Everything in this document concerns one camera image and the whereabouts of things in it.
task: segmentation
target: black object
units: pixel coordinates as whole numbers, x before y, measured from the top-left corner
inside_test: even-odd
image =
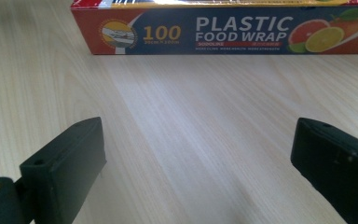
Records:
[[[299,119],[291,161],[350,224],[358,223],[358,139],[312,119]]]
[[[72,223],[105,163],[101,119],[76,123],[21,164],[16,183],[0,177],[0,224]]]

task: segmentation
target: screw hole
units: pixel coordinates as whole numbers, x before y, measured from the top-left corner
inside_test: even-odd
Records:
[[[34,162],[34,165],[43,165],[43,164],[45,164],[45,161],[43,160],[37,160]]]

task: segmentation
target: black clamp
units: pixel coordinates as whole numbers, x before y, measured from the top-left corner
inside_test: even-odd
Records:
[[[105,164],[101,119],[74,124],[20,165],[16,183],[0,177],[0,224],[72,223]]]

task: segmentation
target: plastic food wrap box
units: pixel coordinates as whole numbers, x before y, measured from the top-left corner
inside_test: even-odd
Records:
[[[92,54],[358,54],[358,0],[77,0]]]

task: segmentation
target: wooden table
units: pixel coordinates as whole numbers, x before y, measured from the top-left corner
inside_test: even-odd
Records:
[[[358,56],[93,56],[71,0],[0,0],[0,175],[101,117],[75,223],[344,223],[290,162],[299,117],[358,137]]]

